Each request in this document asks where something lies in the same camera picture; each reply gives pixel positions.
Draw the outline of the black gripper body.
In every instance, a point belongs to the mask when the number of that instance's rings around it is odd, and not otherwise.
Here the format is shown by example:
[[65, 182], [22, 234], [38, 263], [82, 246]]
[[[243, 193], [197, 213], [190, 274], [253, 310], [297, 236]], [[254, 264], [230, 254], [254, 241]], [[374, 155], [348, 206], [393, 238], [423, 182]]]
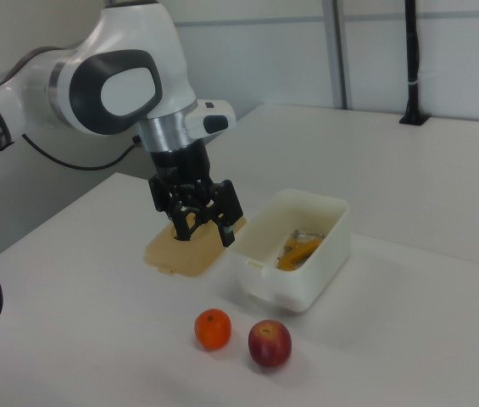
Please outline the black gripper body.
[[200, 187], [209, 190], [210, 162], [204, 142], [192, 142], [173, 151], [151, 152], [156, 175], [149, 180], [152, 190], [172, 187]]

